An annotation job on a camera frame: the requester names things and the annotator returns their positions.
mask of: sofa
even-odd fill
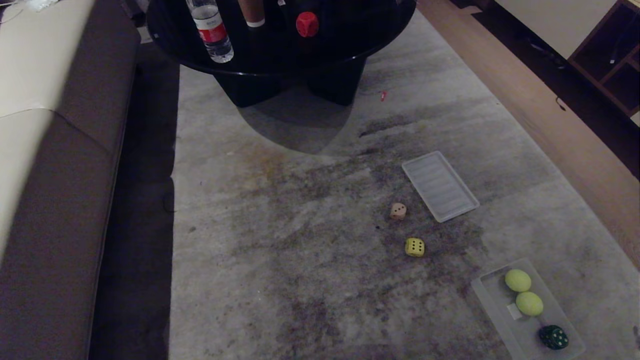
[[[139,43],[117,0],[0,24],[0,359],[88,357]]]

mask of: small red object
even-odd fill
[[[296,19],[296,29],[303,38],[314,37],[318,34],[320,23],[317,16],[312,12],[303,12]]]

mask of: green dice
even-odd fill
[[[569,345],[569,338],[560,326],[545,326],[538,331],[538,336],[540,336],[540,340],[542,340],[546,347],[553,350],[560,350]]]

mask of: white plastic tray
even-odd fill
[[[520,269],[531,277],[531,290],[544,304],[541,315],[521,314],[515,307],[517,293],[504,283],[504,275]],[[515,360],[569,360],[585,351],[584,343],[558,305],[536,269],[528,259],[520,259],[503,268],[480,276],[471,282],[476,295],[489,314],[504,344]],[[544,326],[560,326],[569,338],[569,346],[562,350],[547,348],[538,337]]]
[[[402,168],[438,222],[480,206],[440,151],[409,160]]]

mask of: beige dice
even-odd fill
[[[399,202],[391,205],[391,216],[394,220],[404,220],[404,216],[406,215],[406,206],[400,204]]]

